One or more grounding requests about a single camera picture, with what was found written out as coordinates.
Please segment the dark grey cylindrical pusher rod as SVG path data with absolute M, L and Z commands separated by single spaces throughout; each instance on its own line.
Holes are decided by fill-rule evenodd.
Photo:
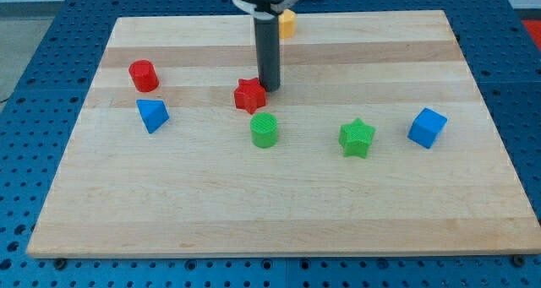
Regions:
M 255 19 L 254 36 L 260 84 L 266 92 L 277 91 L 281 85 L 278 17 Z

